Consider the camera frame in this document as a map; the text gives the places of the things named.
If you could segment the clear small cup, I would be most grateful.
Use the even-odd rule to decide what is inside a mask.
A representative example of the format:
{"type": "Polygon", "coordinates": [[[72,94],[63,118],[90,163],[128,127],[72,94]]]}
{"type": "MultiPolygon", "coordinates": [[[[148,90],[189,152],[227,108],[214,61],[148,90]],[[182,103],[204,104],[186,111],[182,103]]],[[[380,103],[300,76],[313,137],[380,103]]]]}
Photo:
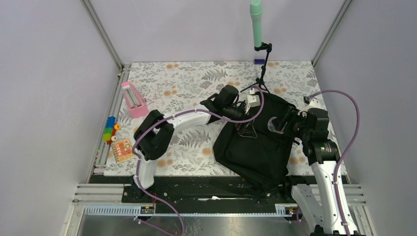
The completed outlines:
{"type": "Polygon", "coordinates": [[[277,134],[284,134],[282,130],[277,129],[278,125],[279,125],[279,119],[277,117],[271,117],[268,120],[267,126],[270,132],[277,133],[277,134]]]}

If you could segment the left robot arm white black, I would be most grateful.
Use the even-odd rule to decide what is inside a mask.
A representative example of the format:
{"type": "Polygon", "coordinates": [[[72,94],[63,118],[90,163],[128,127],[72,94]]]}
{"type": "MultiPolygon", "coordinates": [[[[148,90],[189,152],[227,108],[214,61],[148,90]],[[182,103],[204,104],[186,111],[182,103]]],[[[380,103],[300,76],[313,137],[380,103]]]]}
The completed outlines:
{"type": "Polygon", "coordinates": [[[249,111],[260,104],[261,100],[255,88],[250,88],[245,99],[240,100],[237,88],[226,85],[219,93],[201,101],[194,109],[173,115],[164,115],[159,110],[150,111],[134,133],[132,153],[139,158],[133,176],[136,184],[134,196],[140,202],[151,199],[157,160],[165,154],[175,134],[220,119],[241,124],[253,119],[249,111]]]}

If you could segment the black student backpack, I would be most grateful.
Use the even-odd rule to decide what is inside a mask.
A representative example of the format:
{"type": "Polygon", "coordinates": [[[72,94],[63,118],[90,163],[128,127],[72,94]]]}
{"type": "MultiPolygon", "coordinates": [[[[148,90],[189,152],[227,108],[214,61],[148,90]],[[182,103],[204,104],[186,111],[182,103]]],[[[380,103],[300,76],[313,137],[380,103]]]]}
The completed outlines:
{"type": "Polygon", "coordinates": [[[294,105],[283,98],[264,93],[264,106],[253,107],[249,115],[260,114],[253,120],[256,138],[242,137],[235,124],[226,123],[219,133],[213,154],[216,162],[232,170],[262,191],[276,188],[288,174],[287,164],[293,137],[268,129],[268,121],[282,118],[287,108],[294,105]]]}

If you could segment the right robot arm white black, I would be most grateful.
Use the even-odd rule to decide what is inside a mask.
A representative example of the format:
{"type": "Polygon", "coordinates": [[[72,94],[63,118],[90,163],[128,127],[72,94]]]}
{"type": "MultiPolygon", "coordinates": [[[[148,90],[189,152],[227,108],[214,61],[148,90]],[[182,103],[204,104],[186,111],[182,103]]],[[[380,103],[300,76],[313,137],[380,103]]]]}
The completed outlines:
{"type": "Polygon", "coordinates": [[[302,151],[317,182],[318,200],[312,194],[311,185],[307,183],[291,183],[282,189],[284,200],[297,203],[308,224],[309,234],[360,235],[346,199],[338,147],[328,138],[328,112],[313,107],[305,111],[289,107],[283,117],[273,124],[284,135],[301,140],[302,151]]]}

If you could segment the orange snack packet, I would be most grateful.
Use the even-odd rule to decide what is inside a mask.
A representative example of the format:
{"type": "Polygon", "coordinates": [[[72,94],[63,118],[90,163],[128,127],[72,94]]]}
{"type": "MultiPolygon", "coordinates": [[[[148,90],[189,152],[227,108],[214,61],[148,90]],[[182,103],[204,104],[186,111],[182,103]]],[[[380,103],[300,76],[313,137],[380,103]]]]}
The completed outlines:
{"type": "Polygon", "coordinates": [[[113,150],[113,156],[116,159],[117,163],[124,162],[134,157],[134,154],[132,152],[132,143],[130,139],[123,139],[113,142],[111,147],[113,150]]]}

